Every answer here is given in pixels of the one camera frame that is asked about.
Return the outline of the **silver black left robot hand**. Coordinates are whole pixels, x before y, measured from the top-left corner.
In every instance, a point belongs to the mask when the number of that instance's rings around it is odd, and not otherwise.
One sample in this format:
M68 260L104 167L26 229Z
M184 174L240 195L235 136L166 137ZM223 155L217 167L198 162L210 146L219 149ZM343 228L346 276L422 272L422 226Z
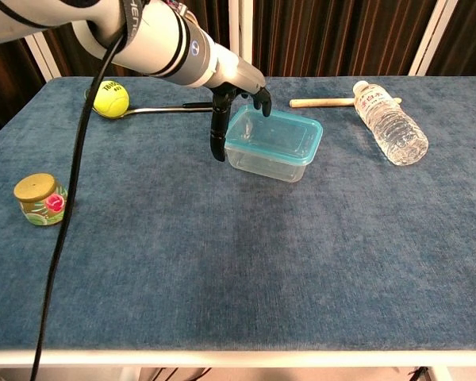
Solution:
M271 95L263 73L227 48L215 44L217 63L213 75L205 84L213 93L213 113L210 126L210 148L213 157L225 161L225 138L232 103L238 96L250 96L256 110L264 117L271 114Z

